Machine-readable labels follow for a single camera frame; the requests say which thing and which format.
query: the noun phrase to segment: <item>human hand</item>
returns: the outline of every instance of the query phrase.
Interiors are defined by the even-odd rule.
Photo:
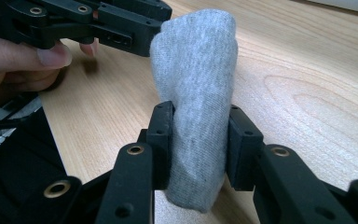
[[[97,42],[80,45],[89,56]],[[61,42],[52,49],[36,49],[0,39],[0,104],[23,91],[42,91],[54,83],[60,69],[72,61],[70,50]]]

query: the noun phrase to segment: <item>wood grain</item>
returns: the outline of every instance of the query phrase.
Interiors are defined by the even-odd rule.
[[[358,15],[286,0],[166,1],[173,17],[213,7],[237,22],[233,104],[265,135],[294,149],[322,180],[345,189],[358,178]],[[66,42],[74,60],[61,85],[41,92],[69,175],[110,170],[158,103],[149,59],[100,47],[95,59]],[[201,215],[157,194],[157,223],[257,222],[251,193],[222,189]]]

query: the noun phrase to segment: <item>wooden table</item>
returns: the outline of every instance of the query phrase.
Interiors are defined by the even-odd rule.
[[[232,103],[265,135],[294,149],[319,176],[345,189],[358,178],[358,14],[289,0],[167,0],[173,17],[206,7],[237,21]],[[68,175],[83,182],[112,169],[118,150],[147,128],[158,96],[148,58],[100,47],[95,59],[67,42],[74,59],[61,85],[42,92]],[[212,212],[168,204],[157,223],[257,222],[251,193],[225,186]]]

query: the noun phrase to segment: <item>gray fabric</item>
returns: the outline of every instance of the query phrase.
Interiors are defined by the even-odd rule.
[[[161,102],[175,106],[168,200],[207,212],[226,166],[227,125],[238,47],[235,21],[204,9],[162,24],[151,45]]]

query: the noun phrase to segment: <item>gray sock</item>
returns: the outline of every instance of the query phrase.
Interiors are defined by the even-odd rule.
[[[227,125],[238,47],[235,21],[205,9],[166,21],[151,46],[161,102],[175,106],[170,202],[207,212],[226,166]]]

